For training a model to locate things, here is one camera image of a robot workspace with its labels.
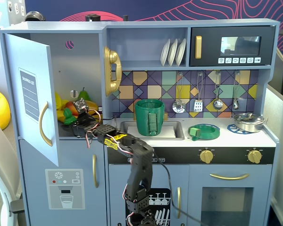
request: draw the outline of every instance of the toy kitchen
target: toy kitchen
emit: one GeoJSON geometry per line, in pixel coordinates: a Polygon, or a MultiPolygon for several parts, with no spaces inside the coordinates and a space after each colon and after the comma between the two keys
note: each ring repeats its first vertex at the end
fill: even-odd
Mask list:
{"type": "Polygon", "coordinates": [[[124,200],[138,155],[120,140],[131,134],[154,149],[150,189],[140,186],[148,225],[266,226],[279,140],[263,107],[278,31],[270,19],[1,29],[28,225],[147,225],[130,207],[142,192],[124,200]]]}

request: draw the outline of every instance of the microwave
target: microwave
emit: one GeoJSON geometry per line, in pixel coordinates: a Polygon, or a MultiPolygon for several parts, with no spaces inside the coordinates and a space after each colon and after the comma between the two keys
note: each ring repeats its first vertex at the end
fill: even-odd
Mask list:
{"type": "Polygon", "coordinates": [[[190,66],[270,65],[275,26],[191,29],[190,66]]]}

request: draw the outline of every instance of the gold telephone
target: gold telephone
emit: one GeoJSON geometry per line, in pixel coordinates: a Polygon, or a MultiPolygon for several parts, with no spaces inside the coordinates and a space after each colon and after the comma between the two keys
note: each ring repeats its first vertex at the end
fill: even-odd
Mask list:
{"type": "Polygon", "coordinates": [[[112,92],[117,91],[121,83],[121,80],[122,80],[123,71],[122,71],[121,60],[119,59],[117,52],[110,50],[107,46],[105,47],[104,59],[105,59],[106,96],[109,96],[112,92]],[[112,80],[111,64],[117,65],[117,69],[116,69],[117,79],[116,80],[112,80]]]}

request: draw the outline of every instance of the green pitcher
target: green pitcher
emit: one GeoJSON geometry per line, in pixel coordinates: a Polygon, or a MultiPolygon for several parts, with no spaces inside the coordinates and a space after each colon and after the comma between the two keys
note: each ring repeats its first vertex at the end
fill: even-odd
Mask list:
{"type": "Polygon", "coordinates": [[[164,122],[165,104],[160,100],[145,99],[135,104],[138,132],[143,136],[156,136],[164,122]]]}

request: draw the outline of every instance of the geometric tile pattern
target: geometric tile pattern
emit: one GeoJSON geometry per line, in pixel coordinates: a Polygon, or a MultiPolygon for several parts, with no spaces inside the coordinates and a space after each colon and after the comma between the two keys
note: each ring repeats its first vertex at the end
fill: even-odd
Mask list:
{"type": "Polygon", "coordinates": [[[223,102],[221,110],[213,108],[216,98],[216,73],[215,71],[202,71],[198,88],[203,87],[200,99],[203,101],[203,111],[193,112],[195,100],[199,97],[197,89],[197,74],[199,71],[182,71],[183,76],[177,81],[175,71],[134,71],[123,72],[119,89],[112,93],[113,114],[121,118],[132,118],[135,103],[141,99],[159,99],[165,103],[165,111],[171,118],[227,118],[232,112],[253,112],[257,93],[258,70],[240,71],[240,85],[237,96],[239,109],[232,109],[234,95],[235,71],[221,71],[221,85],[219,98],[223,102]],[[181,86],[181,100],[186,103],[184,113],[175,113],[172,109],[173,102],[178,99],[179,92],[176,85],[181,86]]]}

